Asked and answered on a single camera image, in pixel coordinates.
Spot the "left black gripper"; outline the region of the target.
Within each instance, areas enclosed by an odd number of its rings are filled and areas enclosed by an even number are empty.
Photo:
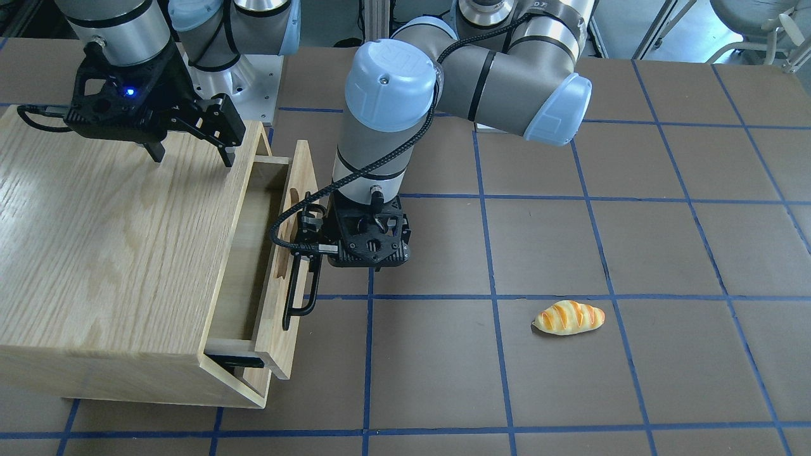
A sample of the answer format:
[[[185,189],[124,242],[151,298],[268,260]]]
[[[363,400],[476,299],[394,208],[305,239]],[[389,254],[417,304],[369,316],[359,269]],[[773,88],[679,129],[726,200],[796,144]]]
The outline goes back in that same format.
[[[399,196],[385,203],[373,193],[373,202],[363,205],[334,191],[328,211],[324,205],[308,204],[299,212],[299,243],[290,251],[297,257],[328,256],[330,265],[339,268],[397,267],[411,257],[409,236]]]

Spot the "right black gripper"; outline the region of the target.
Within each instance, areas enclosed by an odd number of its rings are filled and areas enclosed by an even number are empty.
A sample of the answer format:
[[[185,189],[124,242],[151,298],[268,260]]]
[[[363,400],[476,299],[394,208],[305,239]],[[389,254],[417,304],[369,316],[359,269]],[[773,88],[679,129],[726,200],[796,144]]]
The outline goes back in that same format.
[[[217,148],[231,168],[246,126],[226,94],[198,100],[181,52],[169,40],[144,63],[115,66],[96,42],[84,46],[64,123],[80,136],[144,144],[162,163],[168,130],[187,132]]]

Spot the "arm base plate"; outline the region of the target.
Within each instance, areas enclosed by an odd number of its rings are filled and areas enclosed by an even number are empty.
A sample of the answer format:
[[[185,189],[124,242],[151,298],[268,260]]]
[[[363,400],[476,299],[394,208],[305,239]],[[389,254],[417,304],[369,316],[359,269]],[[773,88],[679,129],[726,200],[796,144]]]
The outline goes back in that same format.
[[[243,120],[274,124],[283,56],[249,54],[219,72],[188,67],[195,92],[203,98],[227,94]]]

